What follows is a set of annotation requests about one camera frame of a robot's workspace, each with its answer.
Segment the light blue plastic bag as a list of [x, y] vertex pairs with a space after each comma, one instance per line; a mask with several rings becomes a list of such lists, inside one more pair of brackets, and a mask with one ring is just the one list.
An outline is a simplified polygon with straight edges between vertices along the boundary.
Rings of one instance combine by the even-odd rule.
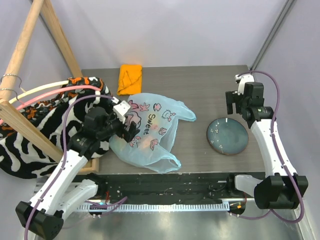
[[127, 124], [136, 123], [139, 133], [130, 141], [113, 136], [110, 149], [123, 162], [165, 174], [181, 168], [171, 153], [180, 120], [194, 122], [197, 117], [182, 101], [153, 93], [128, 98], [131, 106]]

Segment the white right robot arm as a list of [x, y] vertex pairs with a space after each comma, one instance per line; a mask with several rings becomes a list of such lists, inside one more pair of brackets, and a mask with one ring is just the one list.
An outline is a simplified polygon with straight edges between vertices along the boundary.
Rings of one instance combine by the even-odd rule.
[[264, 105], [264, 85], [254, 81], [238, 81], [238, 84], [236, 91], [225, 93], [227, 113], [240, 114], [246, 121], [258, 143], [265, 178], [235, 175], [226, 184], [226, 193], [236, 198], [244, 192], [254, 198], [259, 209], [296, 209], [309, 183], [306, 176], [298, 175], [288, 159], [273, 120], [274, 110]]

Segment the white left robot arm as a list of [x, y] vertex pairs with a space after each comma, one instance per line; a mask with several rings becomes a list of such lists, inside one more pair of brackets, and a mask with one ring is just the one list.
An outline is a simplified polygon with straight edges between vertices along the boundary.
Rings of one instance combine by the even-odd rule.
[[20, 201], [17, 205], [15, 211], [26, 233], [53, 240], [79, 205], [92, 197], [100, 200], [106, 195], [106, 182], [95, 173], [88, 174], [71, 192], [66, 190], [102, 141], [117, 135], [129, 143], [139, 133], [135, 122], [126, 125], [130, 110], [130, 105], [122, 102], [110, 113], [102, 107], [88, 111], [80, 131], [69, 140], [62, 159], [42, 188], [29, 202]]

